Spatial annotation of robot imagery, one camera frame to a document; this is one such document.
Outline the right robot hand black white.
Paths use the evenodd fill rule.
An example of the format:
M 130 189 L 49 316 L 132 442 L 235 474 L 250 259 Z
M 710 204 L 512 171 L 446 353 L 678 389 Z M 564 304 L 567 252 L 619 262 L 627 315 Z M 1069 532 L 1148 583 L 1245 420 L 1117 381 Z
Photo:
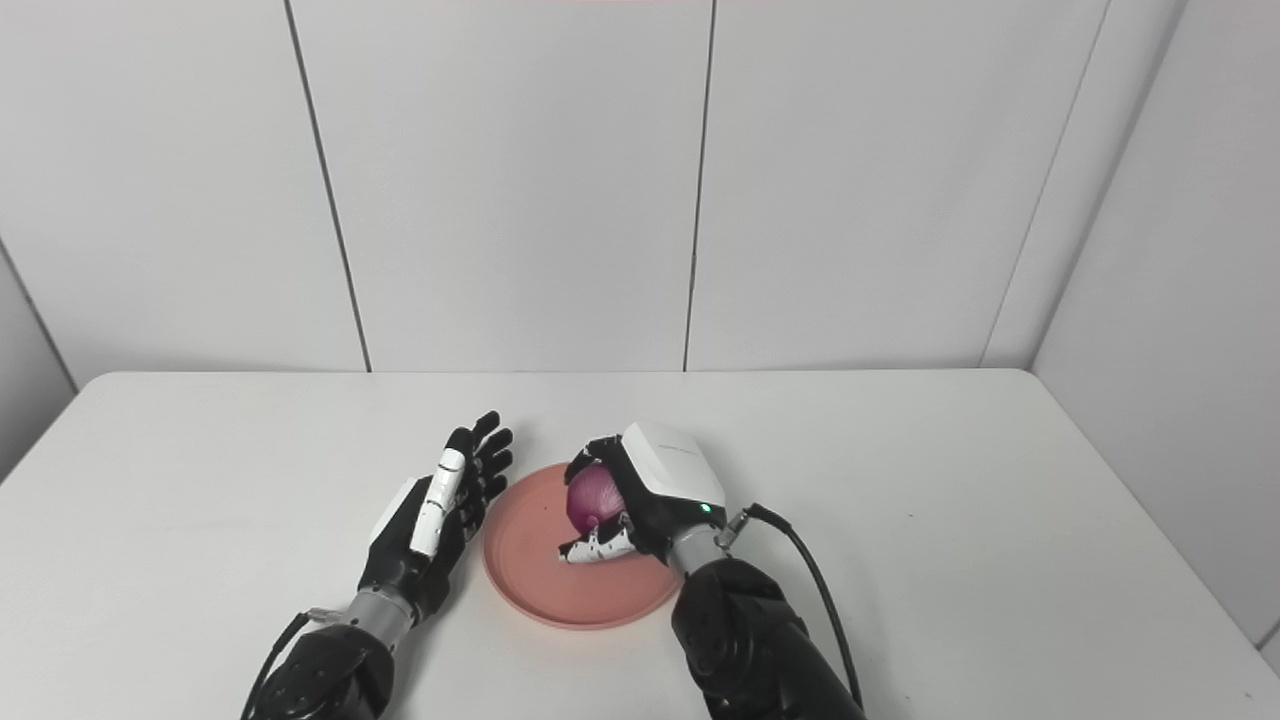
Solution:
M 562 562 L 598 564 L 640 553 L 685 578 L 726 557 L 716 542 L 728 524 L 724 489 L 691 436 L 636 421 L 617 436 L 588 442 L 564 469 L 564 483 L 595 469 L 609 474 L 621 507 L 562 544 Z

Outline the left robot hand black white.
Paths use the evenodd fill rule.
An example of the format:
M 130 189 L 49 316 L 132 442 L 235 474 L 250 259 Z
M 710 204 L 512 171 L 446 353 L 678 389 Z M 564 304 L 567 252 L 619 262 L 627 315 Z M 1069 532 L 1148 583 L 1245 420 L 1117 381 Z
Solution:
M 513 439 L 497 410 L 472 427 L 456 428 L 434 473 L 408 480 L 390 502 L 370 542 L 358 589 L 399 601 L 412 625 L 438 612 L 462 552 L 508 486 Z

